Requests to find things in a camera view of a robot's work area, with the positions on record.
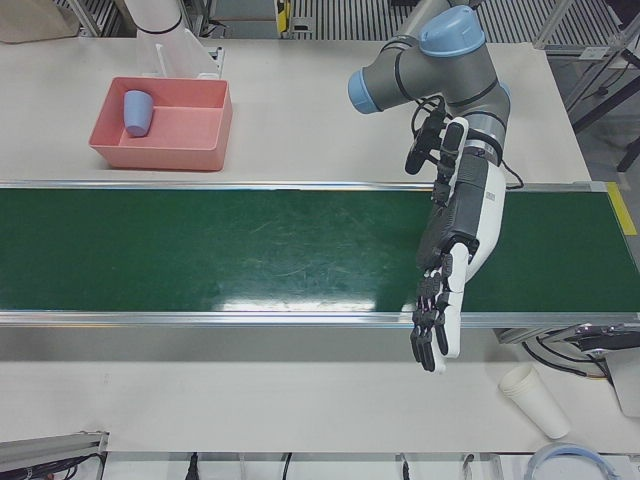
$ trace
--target white paper cup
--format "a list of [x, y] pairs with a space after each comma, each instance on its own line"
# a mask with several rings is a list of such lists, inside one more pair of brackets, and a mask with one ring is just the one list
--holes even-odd
[[547, 437], [557, 439], [569, 433], [569, 419], [532, 365], [514, 368], [502, 377], [499, 387]]

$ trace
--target plastic bin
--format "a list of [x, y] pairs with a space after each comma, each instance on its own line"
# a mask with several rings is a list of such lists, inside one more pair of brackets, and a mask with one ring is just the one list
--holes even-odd
[[[142, 90], [153, 97], [153, 118], [145, 137], [124, 127], [124, 94]], [[89, 145], [117, 168], [222, 169], [231, 127], [231, 97], [225, 80], [117, 77], [109, 87]]]

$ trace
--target table surface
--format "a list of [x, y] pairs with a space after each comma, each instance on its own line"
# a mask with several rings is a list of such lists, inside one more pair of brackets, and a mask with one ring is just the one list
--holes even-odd
[[[364, 117], [347, 102], [350, 73], [378, 44], [224, 46], [235, 113], [227, 164], [185, 173], [116, 171], [87, 146], [110, 78], [136, 74], [132, 40], [0, 45], [0, 179], [433, 180], [432, 168], [403, 173], [410, 106]], [[588, 181], [544, 53], [490, 49], [514, 98], [506, 158], [527, 182]], [[524, 452], [548, 443], [496, 387], [523, 352], [498, 346], [491, 331], [462, 341], [461, 358], [435, 376], [412, 361], [405, 331], [6, 328], [0, 441], [101, 429], [115, 451]], [[621, 415], [606, 382], [539, 370], [572, 422], [566, 440], [637, 453], [640, 422]]]
[[[226, 49], [234, 108], [217, 173], [109, 168], [88, 146], [111, 78], [137, 74], [133, 39], [73, 38], [0, 45], [0, 181], [432, 182], [404, 172], [413, 105], [361, 115], [347, 80], [380, 44], [208, 41]], [[505, 160], [525, 182], [590, 180], [544, 52], [489, 45], [513, 105]]]

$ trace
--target floor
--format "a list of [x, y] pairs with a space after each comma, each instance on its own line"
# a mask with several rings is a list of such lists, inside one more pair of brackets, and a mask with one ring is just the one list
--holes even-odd
[[[584, 65], [568, 62], [551, 62], [560, 93], [566, 93], [574, 84]], [[618, 78], [622, 70], [610, 70], [602, 75], [597, 85], [605, 82], [610, 75]], [[629, 68], [609, 94], [624, 86], [638, 75], [638, 71]], [[603, 97], [593, 96], [585, 99], [572, 112], [572, 121], [594, 108]], [[625, 154], [625, 147], [640, 135], [640, 93], [595, 122], [577, 135], [582, 155], [593, 180], [616, 182], [622, 197], [636, 225], [640, 226], [640, 159], [625, 173], [618, 173], [616, 166]], [[629, 249], [640, 268], [640, 236], [628, 236]]]

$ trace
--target cable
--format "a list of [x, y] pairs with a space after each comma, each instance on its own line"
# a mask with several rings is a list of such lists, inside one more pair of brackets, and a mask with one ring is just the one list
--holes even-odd
[[538, 362], [540, 362], [541, 364], [549, 367], [549, 368], [553, 368], [554, 370], [560, 370], [561, 372], [567, 372], [567, 373], [573, 373], [574, 375], [578, 375], [579, 377], [587, 377], [588, 374], [586, 372], [583, 372], [582, 370], [577, 370], [575, 368], [571, 368], [571, 367], [565, 367], [562, 365], [557, 365], [555, 363], [551, 363], [548, 360], [545, 360], [544, 358], [542, 358], [541, 356], [539, 356], [537, 353], [535, 353], [533, 350], [531, 350], [531, 348], [529, 348], [529, 345], [527, 345], [527, 342], [522, 342], [521, 343], [522, 348], [525, 349], [525, 351], [531, 355], [531, 357], [534, 360], [537, 360]]
[[466, 457], [464, 457], [464, 461], [462, 462], [462, 478], [464, 480], [473, 480], [473, 471], [471, 470], [471, 462], [475, 459], [475, 455], [470, 453]]
[[287, 480], [287, 472], [289, 471], [289, 463], [291, 462], [292, 456], [293, 456], [293, 452], [287, 453], [287, 458], [284, 462], [284, 470], [282, 472], [282, 480]]
[[592, 359], [592, 363], [594, 365], [596, 365], [600, 371], [602, 371], [602, 373], [604, 374], [604, 376], [602, 377], [597, 377], [595, 375], [589, 374], [583, 370], [578, 370], [576, 368], [571, 368], [571, 367], [567, 367], [564, 365], [558, 365], [556, 363], [552, 363], [544, 358], [542, 358], [540, 355], [538, 355], [537, 353], [535, 353], [533, 350], [531, 350], [531, 348], [529, 347], [529, 345], [527, 345], [526, 342], [522, 342], [521, 343], [522, 348], [525, 349], [525, 351], [534, 359], [537, 360], [538, 362], [540, 362], [541, 364], [549, 367], [549, 368], [553, 368], [554, 370], [559, 370], [561, 372], [567, 372], [567, 373], [573, 373], [574, 375], [578, 375], [579, 377], [585, 377], [585, 378], [591, 378], [591, 379], [606, 379], [610, 384], [613, 385], [612, 381], [611, 381], [611, 377], [610, 375], [608, 375], [607, 373], [605, 373], [604, 367], [602, 367], [602, 365], [600, 365], [600, 363], [593, 358]]
[[78, 466], [73, 467], [73, 473], [71, 473], [71, 469], [67, 470], [67, 474], [64, 476], [64, 480], [71, 480], [78, 473]]
[[522, 177], [520, 175], [518, 175], [516, 173], [515, 170], [513, 170], [509, 165], [507, 165], [507, 162], [504, 161], [504, 158], [501, 159], [502, 161], [500, 163], [502, 163], [502, 165], [504, 165], [504, 169], [509, 172], [511, 175], [513, 175], [514, 177], [516, 177], [516, 180], [518, 180], [518, 185], [510, 185], [507, 187], [507, 190], [519, 190], [520, 188], [524, 188], [524, 181], [522, 180]]
[[547, 346], [540, 337], [536, 337], [536, 341], [538, 342], [538, 345], [540, 345], [542, 348], [544, 348], [547, 352], [560, 357], [564, 360], [568, 360], [569, 362], [575, 362], [575, 363], [592, 363], [593, 365], [595, 365], [596, 367], [598, 367], [598, 369], [602, 372], [602, 374], [604, 375], [603, 378], [606, 378], [607, 382], [609, 382], [609, 385], [611, 385], [613, 387], [613, 379], [611, 378], [611, 372], [608, 370], [607, 368], [607, 363], [606, 360], [601, 358], [595, 358], [593, 355], [589, 355], [587, 354], [587, 358], [573, 358], [573, 357], [569, 357], [567, 355], [563, 355], [560, 352], [556, 352], [555, 350], [553, 350], [551, 347]]
[[[633, 47], [634, 51], [638, 48], [639, 43], [640, 43], [640, 36], [636, 40], [635, 46]], [[631, 62], [627, 60], [627, 64], [622, 69], [622, 72], [620, 73], [614, 72], [611, 75], [609, 75], [607, 79], [600, 84], [600, 86], [596, 89], [595, 92], [587, 95], [586, 97], [581, 98], [581, 100], [586, 100], [587, 98], [591, 98], [596, 95], [599, 95], [601, 97], [604, 97], [605, 95], [607, 95], [609, 93], [609, 89], [613, 87], [616, 83], [618, 83], [620, 80], [622, 80], [622, 77], [624, 77], [624, 74], [627, 73], [627, 70], [629, 70], [630, 66], [631, 66]], [[607, 82], [609, 82], [616, 75], [617, 75], [616, 79], [613, 80], [611, 83], [607, 84]]]
[[[416, 120], [418, 119], [418, 114], [420, 112], [427, 112], [427, 117], [429, 117], [433, 110], [427, 109], [427, 105], [429, 105], [433, 109], [439, 108], [441, 106], [444, 107], [444, 97], [442, 95], [433, 95], [431, 97], [421, 98], [420, 100], [416, 100], [415, 102], [418, 104], [418, 106], [414, 110], [413, 116], [411, 117], [411, 132], [413, 133], [414, 138], [418, 134], [419, 130], [418, 128], [416, 128]], [[446, 116], [448, 119], [452, 118], [449, 114], [447, 114]]]
[[407, 457], [404, 456], [404, 453], [400, 454], [400, 459], [402, 460], [402, 480], [411, 480], [409, 462], [407, 462]]
[[533, 474], [537, 468], [547, 460], [568, 455], [582, 457], [585, 460], [594, 462], [607, 480], [620, 480], [622, 478], [622, 476], [616, 472], [615, 468], [598, 452], [574, 443], [552, 443], [546, 447], [542, 447], [529, 459], [524, 480], [533, 480]]
[[570, 362], [576, 362], [576, 363], [593, 363], [595, 361], [597, 361], [595, 358], [591, 357], [592, 360], [588, 359], [588, 358], [573, 358], [573, 357], [569, 357], [567, 355], [564, 355], [560, 352], [556, 352], [555, 350], [551, 349], [551, 347], [547, 346], [540, 337], [536, 337], [536, 342], [538, 342], [538, 345], [540, 345], [542, 348], [544, 348], [547, 352], [551, 353], [552, 355], [555, 355], [556, 357], [560, 357], [564, 360], [568, 360]]
[[198, 474], [198, 454], [193, 452], [191, 460], [189, 460], [189, 469], [187, 470], [187, 476], [184, 480], [200, 480]]
[[613, 385], [613, 377], [611, 376], [611, 371], [609, 370], [606, 360], [598, 360], [593, 355], [587, 355], [587, 357], [589, 357], [593, 361], [593, 364], [600, 369], [604, 378], [609, 382], [609, 385], [615, 388]]
[[83, 457], [67, 458], [64, 460], [57, 460], [55, 462], [41, 463], [30, 467], [18, 468], [8, 472], [0, 472], [0, 480], [39, 479], [65, 471], [67, 472], [65, 479], [70, 480], [78, 472], [78, 465], [94, 457], [98, 457], [104, 464], [105, 457], [103, 455], [93, 453]]
[[224, 23], [214, 19], [210, 19], [209, 24], [211, 25], [211, 27], [209, 28], [209, 30], [207, 30], [204, 34], [201, 35], [202, 37], [208, 38], [213, 34], [216, 28], [222, 28], [224, 30], [224, 33], [222, 34], [223, 35], [222, 38], [224, 38], [224, 35], [226, 35], [227, 29], [229, 28], [229, 25], [225, 25]]

